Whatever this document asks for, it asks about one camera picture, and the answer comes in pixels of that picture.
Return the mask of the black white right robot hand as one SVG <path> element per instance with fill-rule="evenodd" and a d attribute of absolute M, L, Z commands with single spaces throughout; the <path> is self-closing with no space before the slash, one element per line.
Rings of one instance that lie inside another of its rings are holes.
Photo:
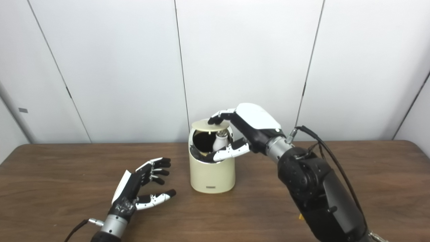
<path fill-rule="evenodd" d="M 291 149 L 281 125 L 259 105 L 241 103 L 235 109 L 218 111 L 209 118 L 208 124 L 220 125 L 224 120 L 230 121 L 243 138 L 207 154 L 203 158 L 207 163 L 220 163 L 250 151 L 262 153 L 278 163 L 284 153 Z"/>

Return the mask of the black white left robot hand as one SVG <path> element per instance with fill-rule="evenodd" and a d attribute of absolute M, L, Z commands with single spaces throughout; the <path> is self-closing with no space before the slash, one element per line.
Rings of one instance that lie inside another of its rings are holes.
<path fill-rule="evenodd" d="M 134 172 L 126 170 L 115 190 L 108 215 L 130 222 L 135 211 L 155 207 L 174 197 L 176 195 L 174 189 L 143 196 L 138 194 L 143 186 L 151 182 L 164 185 L 165 181 L 160 175 L 168 176 L 170 174 L 166 170 L 168 167 L 171 167 L 171 159 L 160 157 L 146 161 Z"/>

